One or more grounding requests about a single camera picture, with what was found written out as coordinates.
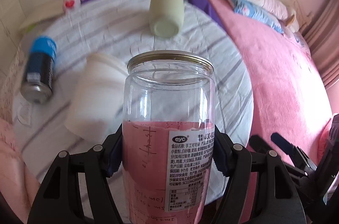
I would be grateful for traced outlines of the clear jar pink label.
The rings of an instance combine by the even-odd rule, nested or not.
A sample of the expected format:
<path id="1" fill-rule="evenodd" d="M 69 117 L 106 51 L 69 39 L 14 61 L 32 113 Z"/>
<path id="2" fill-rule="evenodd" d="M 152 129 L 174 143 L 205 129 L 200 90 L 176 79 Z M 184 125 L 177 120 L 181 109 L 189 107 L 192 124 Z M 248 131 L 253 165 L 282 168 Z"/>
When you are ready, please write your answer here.
<path id="1" fill-rule="evenodd" d="M 184 51 L 128 62 L 123 177 L 131 223 L 198 223 L 214 145 L 214 68 Z"/>

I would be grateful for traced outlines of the white paper cup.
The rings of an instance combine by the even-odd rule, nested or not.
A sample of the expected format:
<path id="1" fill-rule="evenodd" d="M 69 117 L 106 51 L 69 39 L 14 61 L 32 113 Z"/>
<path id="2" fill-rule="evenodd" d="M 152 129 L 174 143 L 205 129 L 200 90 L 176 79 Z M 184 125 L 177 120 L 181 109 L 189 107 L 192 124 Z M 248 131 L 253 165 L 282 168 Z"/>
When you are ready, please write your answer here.
<path id="1" fill-rule="evenodd" d="M 71 99 L 65 127 L 88 142 L 101 143 L 122 106 L 127 77 L 126 65 L 117 58 L 90 54 Z"/>

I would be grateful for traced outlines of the pale green ceramic cup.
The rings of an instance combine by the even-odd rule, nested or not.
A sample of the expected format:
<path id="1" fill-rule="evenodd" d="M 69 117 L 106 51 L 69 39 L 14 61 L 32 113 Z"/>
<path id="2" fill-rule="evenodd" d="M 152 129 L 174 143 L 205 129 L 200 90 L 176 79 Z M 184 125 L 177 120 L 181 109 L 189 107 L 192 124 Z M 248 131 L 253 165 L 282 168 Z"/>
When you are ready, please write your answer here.
<path id="1" fill-rule="evenodd" d="M 161 38 L 176 36 L 183 26 L 184 0 L 151 0 L 149 26 L 151 32 Z"/>

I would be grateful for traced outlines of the light pink quilt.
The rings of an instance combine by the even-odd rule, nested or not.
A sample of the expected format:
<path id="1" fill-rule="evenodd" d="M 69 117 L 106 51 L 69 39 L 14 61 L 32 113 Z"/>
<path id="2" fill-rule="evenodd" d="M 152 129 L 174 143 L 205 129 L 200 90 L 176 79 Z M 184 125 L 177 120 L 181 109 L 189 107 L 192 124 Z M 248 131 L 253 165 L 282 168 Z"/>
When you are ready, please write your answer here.
<path id="1" fill-rule="evenodd" d="M 15 146 L 13 126 L 1 119 L 1 194 L 23 223 L 28 221 L 39 187 Z"/>

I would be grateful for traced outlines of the pink fleece blanket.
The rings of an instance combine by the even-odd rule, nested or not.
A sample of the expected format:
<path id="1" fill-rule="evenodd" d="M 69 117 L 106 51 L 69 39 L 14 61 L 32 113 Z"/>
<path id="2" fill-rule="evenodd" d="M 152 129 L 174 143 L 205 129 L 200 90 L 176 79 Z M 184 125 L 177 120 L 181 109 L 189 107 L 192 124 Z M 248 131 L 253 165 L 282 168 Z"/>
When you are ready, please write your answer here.
<path id="1" fill-rule="evenodd" d="M 278 132 L 318 164 L 322 133 L 329 130 L 333 113 L 313 60 L 266 24 L 234 13 L 227 0 L 209 2 L 250 75 L 254 100 L 250 134 L 259 135 L 291 164 L 271 141 L 271 134 Z"/>

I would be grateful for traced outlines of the blue black metal can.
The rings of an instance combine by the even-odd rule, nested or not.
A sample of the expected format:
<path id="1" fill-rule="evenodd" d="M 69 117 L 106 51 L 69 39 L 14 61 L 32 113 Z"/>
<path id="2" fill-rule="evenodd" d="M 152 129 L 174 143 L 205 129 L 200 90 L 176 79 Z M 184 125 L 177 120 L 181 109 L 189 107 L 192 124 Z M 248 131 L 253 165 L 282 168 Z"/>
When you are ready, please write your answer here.
<path id="1" fill-rule="evenodd" d="M 57 45 L 48 36 L 33 41 L 21 81 L 20 93 L 31 103 L 46 103 L 53 94 Z"/>

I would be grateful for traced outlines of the heart print bed sheet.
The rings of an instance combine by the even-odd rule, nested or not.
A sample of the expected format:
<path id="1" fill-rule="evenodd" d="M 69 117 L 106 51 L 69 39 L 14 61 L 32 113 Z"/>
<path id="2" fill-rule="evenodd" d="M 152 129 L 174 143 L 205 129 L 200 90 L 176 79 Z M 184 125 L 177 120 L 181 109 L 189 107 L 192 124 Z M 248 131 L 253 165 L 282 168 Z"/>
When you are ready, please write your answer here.
<path id="1" fill-rule="evenodd" d="M 8 76 L 1 86 L 1 119 L 10 124 L 13 123 L 13 99 L 15 93 L 19 90 L 19 81 L 21 80 L 25 59 L 25 53 L 19 46 L 10 64 Z"/>

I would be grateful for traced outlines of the blue cartoon pillow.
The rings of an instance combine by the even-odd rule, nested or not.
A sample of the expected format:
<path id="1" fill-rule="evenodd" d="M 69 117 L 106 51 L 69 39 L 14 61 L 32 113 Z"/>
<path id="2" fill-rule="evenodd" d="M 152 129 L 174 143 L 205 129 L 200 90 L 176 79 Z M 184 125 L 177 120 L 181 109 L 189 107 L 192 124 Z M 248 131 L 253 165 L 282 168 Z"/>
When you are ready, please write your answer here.
<path id="1" fill-rule="evenodd" d="M 260 6 L 247 0 L 227 0 L 233 12 L 266 24 L 276 32 L 283 34 L 284 30 L 279 20 Z"/>

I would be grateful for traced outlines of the cream bedside table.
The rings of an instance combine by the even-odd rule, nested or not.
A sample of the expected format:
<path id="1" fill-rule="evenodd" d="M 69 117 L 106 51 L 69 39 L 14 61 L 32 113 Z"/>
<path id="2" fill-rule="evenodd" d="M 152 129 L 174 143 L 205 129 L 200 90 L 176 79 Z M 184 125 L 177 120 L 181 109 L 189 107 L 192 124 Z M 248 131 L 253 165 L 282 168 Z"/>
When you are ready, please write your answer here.
<path id="1" fill-rule="evenodd" d="M 18 30 L 25 31 L 31 25 L 61 16 L 64 14 L 62 5 L 62 0 L 53 0 L 39 5 L 25 18 Z"/>

